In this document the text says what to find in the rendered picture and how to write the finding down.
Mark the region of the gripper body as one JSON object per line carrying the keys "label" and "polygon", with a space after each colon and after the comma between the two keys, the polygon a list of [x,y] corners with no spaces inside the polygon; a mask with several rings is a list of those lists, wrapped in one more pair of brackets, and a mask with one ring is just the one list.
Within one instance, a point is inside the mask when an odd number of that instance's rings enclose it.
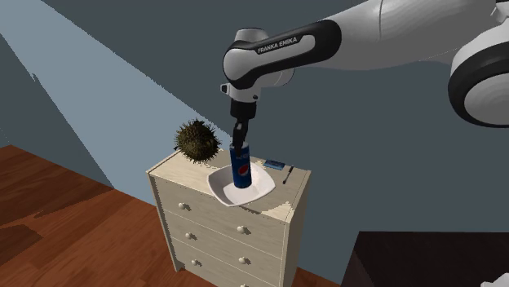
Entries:
{"label": "gripper body", "polygon": [[248,121],[255,118],[256,109],[256,102],[246,103],[235,99],[230,101],[230,115],[238,121]]}

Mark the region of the blue soda can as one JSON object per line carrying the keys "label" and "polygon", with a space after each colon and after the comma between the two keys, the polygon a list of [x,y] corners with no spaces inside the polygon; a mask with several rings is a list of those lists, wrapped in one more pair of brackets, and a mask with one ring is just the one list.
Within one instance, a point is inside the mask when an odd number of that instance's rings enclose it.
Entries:
{"label": "blue soda can", "polygon": [[239,155],[237,155],[234,146],[231,144],[230,157],[234,186],[236,188],[248,188],[252,184],[249,144],[247,142],[242,144]]}

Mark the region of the spiky brown ball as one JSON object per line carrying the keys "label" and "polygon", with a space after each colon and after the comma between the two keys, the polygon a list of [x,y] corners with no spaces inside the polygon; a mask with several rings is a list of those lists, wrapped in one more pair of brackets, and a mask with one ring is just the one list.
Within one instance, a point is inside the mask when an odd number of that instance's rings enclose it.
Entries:
{"label": "spiky brown ball", "polygon": [[211,124],[197,118],[183,123],[174,137],[175,150],[193,164],[211,161],[219,153],[221,141]]}

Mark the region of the white square bowl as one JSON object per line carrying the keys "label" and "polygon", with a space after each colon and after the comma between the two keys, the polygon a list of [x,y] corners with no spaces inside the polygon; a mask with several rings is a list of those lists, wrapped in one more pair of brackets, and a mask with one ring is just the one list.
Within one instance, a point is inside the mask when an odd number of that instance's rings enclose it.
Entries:
{"label": "white square bowl", "polygon": [[235,183],[246,183],[242,176],[235,176],[232,166],[222,167],[207,176],[207,184],[215,198],[227,207],[246,205],[267,196],[276,184],[262,166],[250,163],[251,185],[239,188]]}

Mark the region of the light wooden chest of drawers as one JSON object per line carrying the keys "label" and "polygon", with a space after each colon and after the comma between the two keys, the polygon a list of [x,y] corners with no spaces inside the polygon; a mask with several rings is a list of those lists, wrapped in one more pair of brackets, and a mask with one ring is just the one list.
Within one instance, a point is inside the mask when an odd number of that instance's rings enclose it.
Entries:
{"label": "light wooden chest of drawers", "polygon": [[291,287],[299,261],[311,171],[263,167],[276,187],[257,201],[227,207],[210,191],[207,176],[230,163],[227,149],[207,164],[181,151],[147,171],[174,269],[218,287]]}

